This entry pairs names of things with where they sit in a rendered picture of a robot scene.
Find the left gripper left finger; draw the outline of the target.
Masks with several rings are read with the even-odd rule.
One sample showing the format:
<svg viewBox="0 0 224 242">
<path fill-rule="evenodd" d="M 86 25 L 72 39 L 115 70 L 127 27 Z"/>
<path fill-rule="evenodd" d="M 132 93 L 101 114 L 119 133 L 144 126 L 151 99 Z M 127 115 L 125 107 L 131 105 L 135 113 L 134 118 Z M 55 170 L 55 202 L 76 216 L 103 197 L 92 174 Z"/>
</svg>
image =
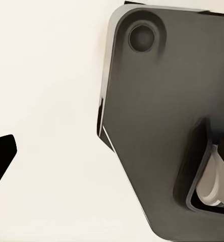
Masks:
<svg viewBox="0 0 224 242">
<path fill-rule="evenodd" d="M 0 137 L 0 180 L 17 154 L 17 145 L 13 134 Z"/>
</svg>

